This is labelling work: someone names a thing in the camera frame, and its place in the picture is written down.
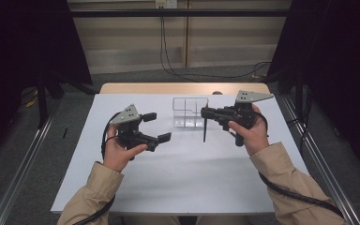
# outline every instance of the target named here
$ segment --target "transparent container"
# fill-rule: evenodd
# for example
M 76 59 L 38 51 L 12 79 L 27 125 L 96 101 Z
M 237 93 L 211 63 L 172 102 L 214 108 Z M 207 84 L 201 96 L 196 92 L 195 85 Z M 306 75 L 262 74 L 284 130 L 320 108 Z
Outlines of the transparent container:
M 208 102 L 207 97 L 174 97 L 173 125 L 177 128 L 202 128 L 201 108 Z

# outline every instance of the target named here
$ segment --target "beige wall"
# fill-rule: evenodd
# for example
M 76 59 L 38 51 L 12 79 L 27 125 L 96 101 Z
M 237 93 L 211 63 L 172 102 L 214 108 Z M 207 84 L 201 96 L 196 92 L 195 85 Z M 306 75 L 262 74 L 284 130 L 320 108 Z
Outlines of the beige wall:
M 94 1 L 97 0 L 68 0 L 68 3 L 72 9 L 155 8 L 155 1 L 148 0 Z M 290 3 L 291 0 L 178 0 L 179 8 L 283 9 Z M 176 68 L 269 61 L 284 21 L 285 18 L 165 18 L 168 54 Z M 92 73 L 114 72 L 132 66 L 135 70 L 161 67 L 159 18 L 75 18 L 74 22 Z

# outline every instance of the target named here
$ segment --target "cuff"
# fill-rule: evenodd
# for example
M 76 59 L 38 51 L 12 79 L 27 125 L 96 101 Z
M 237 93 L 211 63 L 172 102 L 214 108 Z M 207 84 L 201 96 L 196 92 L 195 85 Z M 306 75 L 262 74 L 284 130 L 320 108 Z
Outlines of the cuff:
M 282 142 L 272 144 L 250 157 L 256 169 L 265 177 L 294 170 L 291 159 Z
M 124 175 L 95 162 L 86 186 L 97 195 L 111 199 L 121 185 Z

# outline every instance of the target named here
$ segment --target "black cable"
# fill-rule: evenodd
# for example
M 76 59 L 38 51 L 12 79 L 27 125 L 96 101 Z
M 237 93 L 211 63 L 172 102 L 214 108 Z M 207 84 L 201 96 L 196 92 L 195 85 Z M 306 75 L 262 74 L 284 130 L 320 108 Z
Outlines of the black cable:
M 337 215 L 339 215 L 340 217 L 343 218 L 343 214 L 341 213 L 341 211 L 335 207 L 333 204 L 328 203 L 328 202 L 324 202 L 318 199 L 314 199 L 308 196 L 304 196 L 304 195 L 300 195 L 294 192 L 290 192 L 289 190 L 283 189 L 281 187 L 276 186 L 275 184 L 271 183 L 270 181 L 268 181 L 268 179 L 263 176 L 261 173 L 259 173 L 260 178 L 262 179 L 262 181 L 271 189 L 273 189 L 274 191 L 276 191 L 279 194 L 285 195 L 287 197 L 305 202 L 305 203 L 311 203 L 311 204 L 315 204 L 317 206 L 320 206 L 322 208 L 328 209 L 334 213 L 336 213 Z
M 258 69 L 256 69 L 256 66 L 258 66 L 259 64 L 263 64 L 263 65 L 265 66 L 266 64 L 271 64 L 271 62 L 260 62 L 260 63 L 255 64 L 255 66 L 253 67 L 254 74 L 253 74 L 252 80 L 250 81 L 251 83 L 253 83 L 254 80 L 255 80 L 256 77 L 257 77 L 256 71 L 257 71 Z
M 104 155 L 105 155 L 105 145 L 106 145 L 106 142 L 111 139 L 111 138 L 115 138 L 116 136 L 113 136 L 109 139 L 106 140 L 106 136 L 107 136 L 107 130 L 108 128 L 110 127 L 110 121 L 112 121 L 120 112 L 117 112 L 115 115 L 113 115 L 110 120 L 107 122 L 107 125 L 106 127 L 104 128 L 104 131 L 103 131 L 103 137 L 101 138 L 101 155 L 103 156 L 103 159 L 104 159 Z
M 96 218 L 99 218 L 101 216 L 103 216 L 103 214 L 105 214 L 106 212 L 108 212 L 111 208 L 111 206 L 113 206 L 113 201 L 115 200 L 115 196 L 113 196 L 113 198 L 106 204 L 104 205 L 104 207 L 102 207 L 100 210 L 96 211 L 96 213 L 94 213 L 92 216 L 89 216 L 77 223 L 74 223 L 74 225 L 83 225 L 83 224 L 87 224 L 93 220 L 95 220 Z
M 165 33 L 165 20 L 163 17 L 160 18 L 160 23 L 161 23 L 161 35 L 160 35 L 160 63 L 163 67 L 163 69 L 169 73 L 169 74 L 172 74 L 172 75 L 175 75 L 179 78 L 182 78 L 182 79 L 186 79 L 186 80 L 189 80 L 189 81 L 192 81 L 192 82 L 195 82 L 195 83 L 198 83 L 198 81 L 195 81 L 195 80 L 192 80 L 192 79 L 189 79 L 189 78 L 185 78 L 185 77 L 182 77 L 182 76 L 200 76 L 200 77 L 211 77 L 211 78 L 223 78 L 223 79 L 232 79 L 232 78 L 241 78 L 241 77 L 245 77 L 247 75 L 250 75 L 250 74 L 253 74 L 253 73 L 256 73 L 256 71 L 258 71 L 259 69 L 263 68 L 265 66 L 265 64 L 268 64 L 268 63 L 271 63 L 271 62 L 260 62 L 260 63 L 257 63 L 254 65 L 254 69 L 248 73 L 245 73 L 245 74 L 241 74 L 241 75 L 236 75 L 236 76 L 220 76 L 220 75 L 210 75 L 210 74 L 196 74 L 196 73 L 185 73 L 185 74 L 179 74 L 177 73 L 176 71 L 174 71 L 174 69 L 172 68 L 172 65 L 171 65 L 171 62 L 169 60 L 169 55 L 168 55 L 168 51 L 167 51 L 167 45 L 166 45 L 166 33 Z M 163 65 L 163 59 L 162 59 L 162 51 L 163 49 L 165 49 L 165 54 L 166 54 L 166 59 L 168 61 L 168 66 L 169 68 L 171 69 L 172 72 L 170 72 L 168 69 L 166 69 Z
M 263 78 L 260 82 L 261 83 L 273 83 L 280 79 L 280 77 L 287 72 L 290 72 L 291 66 L 285 66 L 281 68 L 279 71 L 276 71 L 270 75 L 267 75 L 265 78 Z
M 184 80 L 188 80 L 188 81 L 191 81 L 191 82 L 195 82 L 195 83 L 198 83 L 198 81 L 195 81 L 195 80 L 192 80 L 190 78 L 185 78 L 185 77 L 182 77 L 180 76 L 179 74 L 177 74 L 173 68 L 172 68 L 172 65 L 171 65 L 171 62 L 169 61 L 169 56 L 168 56 L 168 51 L 167 51 L 167 47 L 166 47 L 166 35 L 165 35 L 165 21 L 163 19 L 163 17 L 160 18 L 160 64 L 162 65 L 163 69 L 169 73 L 169 74 L 172 74 L 178 78 L 181 78 L 181 79 L 184 79 Z M 166 53 L 166 58 L 168 60 L 168 65 L 170 67 L 170 69 L 172 70 L 172 72 L 170 72 L 168 69 L 165 68 L 165 66 L 163 65 L 163 59 L 162 59 L 162 51 L 163 51 L 163 46 L 162 45 L 165 45 L 165 53 Z

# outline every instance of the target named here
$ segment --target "black controller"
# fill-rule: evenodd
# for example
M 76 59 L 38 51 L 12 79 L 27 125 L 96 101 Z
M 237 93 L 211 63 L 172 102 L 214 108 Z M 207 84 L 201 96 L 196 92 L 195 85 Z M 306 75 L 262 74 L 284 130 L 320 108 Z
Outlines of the black controller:
M 139 124 L 144 121 L 152 121 L 157 119 L 157 114 L 151 112 L 148 114 L 138 114 L 136 107 L 132 104 L 122 112 L 116 113 L 107 124 L 103 135 L 103 143 L 101 144 L 101 154 L 105 153 L 105 134 L 109 125 L 119 125 L 116 137 L 126 149 L 131 149 L 139 144 L 146 144 L 146 151 L 154 152 L 160 143 L 166 143 L 171 140 L 171 132 L 157 136 L 157 138 L 148 136 L 139 131 Z
M 234 121 L 247 129 L 253 128 L 256 123 L 256 115 L 262 115 L 253 111 L 252 102 L 268 99 L 271 97 L 272 95 L 268 94 L 239 91 L 233 106 L 214 109 L 209 108 L 206 105 L 206 107 L 201 108 L 201 117 L 204 119 L 203 141 L 205 140 L 206 136 L 206 126 L 208 119 L 217 121 L 221 126 L 223 126 L 223 130 L 226 131 L 229 131 L 228 123 L 230 121 Z M 235 145 L 244 145 L 244 138 L 239 134 L 235 135 Z

